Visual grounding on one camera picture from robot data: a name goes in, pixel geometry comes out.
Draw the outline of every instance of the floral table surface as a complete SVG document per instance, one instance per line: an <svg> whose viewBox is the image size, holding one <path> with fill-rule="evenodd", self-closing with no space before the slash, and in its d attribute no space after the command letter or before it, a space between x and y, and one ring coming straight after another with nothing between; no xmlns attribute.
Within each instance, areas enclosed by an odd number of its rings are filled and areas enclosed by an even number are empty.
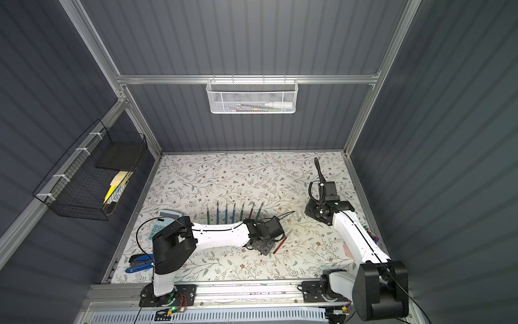
<svg viewBox="0 0 518 324"><path fill-rule="evenodd" d="M308 184L318 179L315 157L326 179L336 182L340 197L351 202L366 224L341 152L163 156L111 282L151 281L151 269L133 274L125 273L125 269L130 256L141 253L135 240L137 228L156 217L160 209L178 210L193 222L206 224L208 206L210 223L216 224L216 202L220 204L220 222L226 203L229 218L234 203L237 218L243 203L244 217L254 202L252 217L264 202L260 219L294 210L281 220L285 232L291 233L276 254L267 256L241 247L194 252L176 272L176 281L310 278L320 276L324 269L356 267L346 256L338 233L304 215ZM147 237L152 225L150 221L139 231L139 242L147 252L151 252Z"/></svg>

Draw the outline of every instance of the ribbed wall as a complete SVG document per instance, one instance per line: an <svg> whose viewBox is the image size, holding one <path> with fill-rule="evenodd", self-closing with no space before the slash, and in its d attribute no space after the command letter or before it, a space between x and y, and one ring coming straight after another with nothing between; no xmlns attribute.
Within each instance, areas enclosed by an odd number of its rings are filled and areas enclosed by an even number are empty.
<svg viewBox="0 0 518 324"><path fill-rule="evenodd" d="M352 154L434 323L516 321L517 12L424 1Z"/></svg>
<svg viewBox="0 0 518 324"><path fill-rule="evenodd" d="M0 234L63 152L115 103L58 1L0 2Z"/></svg>
<svg viewBox="0 0 518 324"><path fill-rule="evenodd" d="M343 149L367 84L299 86L294 114L210 112L205 86L129 86L164 152Z"/></svg>
<svg viewBox="0 0 518 324"><path fill-rule="evenodd" d="M371 74L405 1L83 5L121 74Z"/></svg>
<svg viewBox="0 0 518 324"><path fill-rule="evenodd" d="M58 1L0 2L0 234L66 148L116 97ZM115 128L133 130L123 113ZM126 227L147 152L109 221L47 211L0 271L0 322L73 322Z"/></svg>

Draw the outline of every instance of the green pencil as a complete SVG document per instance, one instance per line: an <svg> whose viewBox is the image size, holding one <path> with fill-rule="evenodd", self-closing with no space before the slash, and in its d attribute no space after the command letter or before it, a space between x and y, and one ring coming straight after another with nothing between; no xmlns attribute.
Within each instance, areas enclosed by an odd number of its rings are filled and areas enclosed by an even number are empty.
<svg viewBox="0 0 518 324"><path fill-rule="evenodd" d="M244 210L244 203L243 203L243 205L241 206L241 216L239 216L239 221L242 221L242 220L243 220L243 210Z"/></svg>
<svg viewBox="0 0 518 324"><path fill-rule="evenodd" d="M261 208L263 208L264 202L259 206L259 210L257 211L257 215L255 215L255 219L259 218L259 214L261 213Z"/></svg>

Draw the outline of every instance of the enclosure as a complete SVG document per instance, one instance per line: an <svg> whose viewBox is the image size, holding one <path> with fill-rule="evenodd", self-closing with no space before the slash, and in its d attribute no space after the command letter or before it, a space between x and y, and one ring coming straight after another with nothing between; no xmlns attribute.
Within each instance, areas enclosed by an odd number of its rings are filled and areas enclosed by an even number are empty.
<svg viewBox="0 0 518 324"><path fill-rule="evenodd" d="M314 158L407 268L403 320L511 322L517 6L1 0L2 322L157 322L126 269L163 209L294 211L276 253L194 252L176 322L327 322L296 284L358 264L305 213Z"/></svg>

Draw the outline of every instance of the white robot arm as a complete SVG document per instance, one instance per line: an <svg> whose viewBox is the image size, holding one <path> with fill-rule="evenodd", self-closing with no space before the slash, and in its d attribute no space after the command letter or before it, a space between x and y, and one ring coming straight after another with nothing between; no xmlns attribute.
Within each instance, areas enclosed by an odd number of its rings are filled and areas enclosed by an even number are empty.
<svg viewBox="0 0 518 324"><path fill-rule="evenodd" d="M400 318L408 315L408 275L400 261L392 261L372 240L358 220L353 206L341 201L335 183L319 174L319 199L311 194L306 215L333 226L343 238L357 264L347 270L325 270L320 280L322 295L333 299L340 295L353 301L359 318L364 321Z"/></svg>
<svg viewBox="0 0 518 324"><path fill-rule="evenodd" d="M161 210L162 213L170 214L170 211ZM275 242L284 237L277 217L268 221L245 219L222 225L191 223L187 216L175 218L173 223L153 236L153 293L159 297L173 291L176 270L194 251L220 246L246 246L268 255Z"/></svg>

